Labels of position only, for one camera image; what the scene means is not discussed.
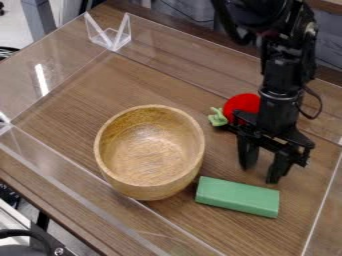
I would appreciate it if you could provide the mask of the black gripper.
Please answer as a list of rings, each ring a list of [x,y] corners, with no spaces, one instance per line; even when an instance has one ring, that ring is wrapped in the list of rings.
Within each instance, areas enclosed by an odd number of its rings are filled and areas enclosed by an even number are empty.
[[[295,126],[280,134],[272,134],[256,126],[256,115],[234,111],[234,121],[228,125],[238,139],[238,158],[243,170],[252,168],[259,157],[259,149],[275,153],[268,167],[266,183],[276,184],[287,175],[292,164],[304,167],[315,144]]]

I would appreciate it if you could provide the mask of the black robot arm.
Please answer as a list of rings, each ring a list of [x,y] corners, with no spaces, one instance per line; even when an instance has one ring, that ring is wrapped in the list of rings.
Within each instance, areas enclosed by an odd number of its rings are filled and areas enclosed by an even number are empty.
[[[303,135],[299,117],[307,83],[315,78],[318,26],[306,0],[211,0],[232,41],[240,45],[260,39],[259,103],[254,111],[232,110],[228,127],[236,134],[239,164],[255,166],[259,150],[274,153],[266,182],[275,184],[292,166],[306,166],[315,143]]]

